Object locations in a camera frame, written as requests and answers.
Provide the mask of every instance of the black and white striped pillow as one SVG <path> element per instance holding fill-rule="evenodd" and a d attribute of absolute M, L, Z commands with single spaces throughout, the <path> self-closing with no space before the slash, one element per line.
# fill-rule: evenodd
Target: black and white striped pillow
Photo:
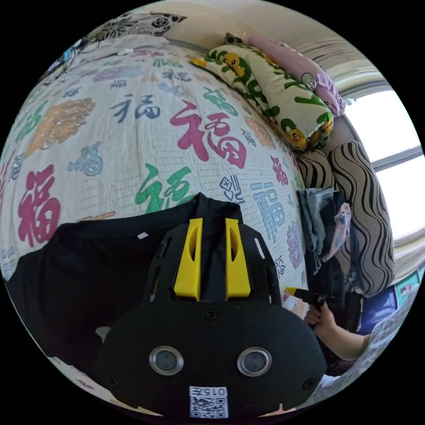
<path fill-rule="evenodd" d="M 352 205 L 350 246 L 342 252 L 351 250 L 362 292 L 369 298 L 394 279 L 394 243 L 382 188 L 360 143 L 338 146 L 328 154 L 328 161 L 339 189 Z"/>
<path fill-rule="evenodd" d="M 335 178 L 326 155 L 322 151 L 311 151 L 298 157 L 298 166 L 306 188 L 335 187 Z"/>

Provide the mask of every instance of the person's arm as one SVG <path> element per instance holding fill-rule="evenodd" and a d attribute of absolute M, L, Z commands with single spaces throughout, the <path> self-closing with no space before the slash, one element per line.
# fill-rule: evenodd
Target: person's arm
<path fill-rule="evenodd" d="M 319 311 L 310 306 L 305 321 L 314 326 L 314 333 L 342 360 L 357 360 L 369 345 L 369 335 L 357 335 L 342 329 L 325 303 Z"/>
<path fill-rule="evenodd" d="M 316 335 L 332 352 L 347 361 L 357 360 L 369 345 L 369 335 L 357 335 L 340 326 L 330 329 L 319 327 Z"/>

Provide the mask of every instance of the pink pillow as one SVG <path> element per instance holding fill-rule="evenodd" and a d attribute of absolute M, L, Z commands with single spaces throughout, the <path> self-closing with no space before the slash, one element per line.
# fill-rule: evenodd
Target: pink pillow
<path fill-rule="evenodd" d="M 344 115 L 345 102 L 329 75 L 315 62 L 291 49 L 285 43 L 262 35 L 251 36 L 248 44 L 261 50 L 276 65 L 303 83 L 332 111 L 334 116 Z"/>

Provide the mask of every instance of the hand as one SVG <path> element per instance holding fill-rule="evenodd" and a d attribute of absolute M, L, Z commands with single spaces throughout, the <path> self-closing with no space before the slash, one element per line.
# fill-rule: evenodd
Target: hand
<path fill-rule="evenodd" d="M 316 325 L 314 327 L 314 333 L 317 335 L 334 330 L 337 327 L 335 317 L 326 303 L 322 305 L 320 310 L 311 305 L 304 318 L 304 322 L 309 325 Z"/>

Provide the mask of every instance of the pillow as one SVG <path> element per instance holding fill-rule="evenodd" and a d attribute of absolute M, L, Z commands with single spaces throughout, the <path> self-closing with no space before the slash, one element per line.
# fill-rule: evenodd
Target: pillow
<path fill-rule="evenodd" d="M 256 112 L 277 123 L 293 150 L 310 150 L 327 141 L 333 125 L 329 108 L 258 49 L 222 45 L 191 63 L 237 90 Z"/>
<path fill-rule="evenodd" d="M 322 151 L 315 150 L 301 154 L 298 157 L 298 166 L 306 188 L 333 186 L 335 190 L 341 192 L 333 175 L 332 167 Z M 336 252 L 335 258 L 340 263 L 345 276 L 348 276 L 351 269 L 349 237 Z"/>
<path fill-rule="evenodd" d="M 243 40 L 228 32 L 224 36 L 224 44 L 243 44 Z"/>
<path fill-rule="evenodd" d="M 338 146 L 328 160 L 338 187 L 352 205 L 351 263 L 363 295 L 369 298 L 394 279 L 394 244 L 385 198 L 360 143 Z"/>
<path fill-rule="evenodd" d="M 248 43 L 260 49 L 282 69 L 305 84 L 324 101 L 334 116 L 344 114 L 345 102 L 343 98 L 339 95 L 332 79 L 318 64 L 291 49 L 287 44 L 262 35 L 250 37 Z"/>
<path fill-rule="evenodd" d="M 298 157 L 298 166 L 306 188 L 335 187 L 335 178 L 322 151 L 306 152 Z"/>
<path fill-rule="evenodd" d="M 169 13 L 125 13 L 92 31 L 89 42 L 102 41 L 122 35 L 147 34 L 161 37 L 186 16 Z"/>

